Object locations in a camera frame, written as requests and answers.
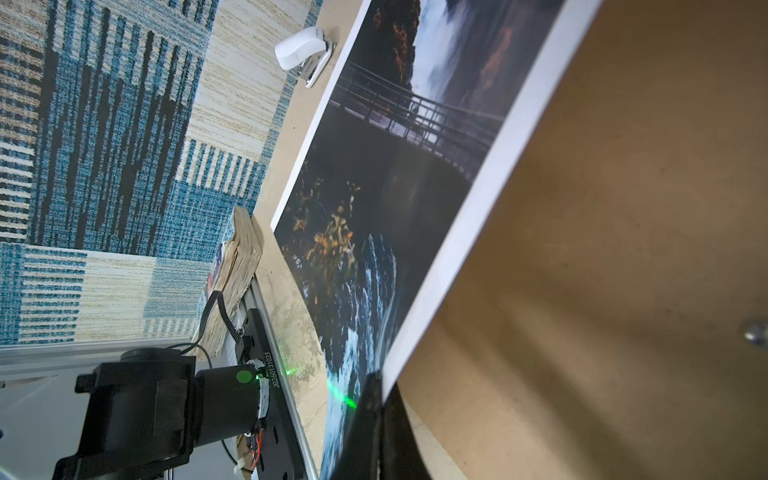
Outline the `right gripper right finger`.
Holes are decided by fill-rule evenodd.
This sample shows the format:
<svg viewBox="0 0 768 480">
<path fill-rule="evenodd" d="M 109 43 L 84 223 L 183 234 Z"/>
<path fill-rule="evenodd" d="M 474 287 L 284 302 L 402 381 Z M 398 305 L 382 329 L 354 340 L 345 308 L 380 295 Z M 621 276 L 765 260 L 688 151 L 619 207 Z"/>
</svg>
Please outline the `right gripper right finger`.
<svg viewBox="0 0 768 480">
<path fill-rule="evenodd" d="M 397 385 L 384 403 L 381 428 L 381 478 L 430 480 Z"/>
</svg>

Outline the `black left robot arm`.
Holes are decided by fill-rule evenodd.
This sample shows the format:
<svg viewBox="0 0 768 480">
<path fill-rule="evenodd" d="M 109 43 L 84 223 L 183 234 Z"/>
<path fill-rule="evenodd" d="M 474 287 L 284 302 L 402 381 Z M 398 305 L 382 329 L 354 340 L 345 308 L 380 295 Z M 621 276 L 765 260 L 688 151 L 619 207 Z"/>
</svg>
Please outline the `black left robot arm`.
<svg viewBox="0 0 768 480">
<path fill-rule="evenodd" d="M 89 397 L 77 452 L 56 479 L 158 479 L 193 450 L 252 430 L 269 385 L 251 364 L 197 370 L 170 348 L 140 348 L 77 377 Z"/>
</svg>

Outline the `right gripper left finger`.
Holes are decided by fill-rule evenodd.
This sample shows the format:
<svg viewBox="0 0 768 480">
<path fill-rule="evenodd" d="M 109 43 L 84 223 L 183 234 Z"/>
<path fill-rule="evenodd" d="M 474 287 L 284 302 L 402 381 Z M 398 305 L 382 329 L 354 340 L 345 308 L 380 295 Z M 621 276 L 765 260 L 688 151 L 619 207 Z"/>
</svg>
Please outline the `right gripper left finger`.
<svg viewBox="0 0 768 480">
<path fill-rule="evenodd" d="M 331 479 L 378 478 L 383 412 L 381 390 L 381 373 L 369 374 Z"/>
</svg>

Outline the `white bordered dark photo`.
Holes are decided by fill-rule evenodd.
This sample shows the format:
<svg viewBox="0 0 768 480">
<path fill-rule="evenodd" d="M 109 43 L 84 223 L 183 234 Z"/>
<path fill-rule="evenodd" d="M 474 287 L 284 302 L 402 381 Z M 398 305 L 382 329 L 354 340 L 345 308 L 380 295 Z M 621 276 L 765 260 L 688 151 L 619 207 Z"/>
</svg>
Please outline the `white bordered dark photo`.
<svg viewBox="0 0 768 480">
<path fill-rule="evenodd" d="M 331 479 L 472 249 L 596 1 L 365 1 L 272 221 L 314 324 Z"/>
</svg>

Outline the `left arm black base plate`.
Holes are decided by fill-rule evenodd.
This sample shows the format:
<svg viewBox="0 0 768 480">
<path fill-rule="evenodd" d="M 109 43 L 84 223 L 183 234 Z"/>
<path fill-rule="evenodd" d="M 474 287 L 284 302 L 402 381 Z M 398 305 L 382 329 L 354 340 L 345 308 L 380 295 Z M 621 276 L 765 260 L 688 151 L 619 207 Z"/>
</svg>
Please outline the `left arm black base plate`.
<svg viewBox="0 0 768 480">
<path fill-rule="evenodd" d="M 246 465 L 254 479 L 306 479 L 305 460 L 286 396 L 287 381 L 258 309 L 246 311 L 241 330 L 236 358 L 240 365 L 255 369 L 252 382 L 259 387 L 257 420 L 247 435 Z"/>
</svg>

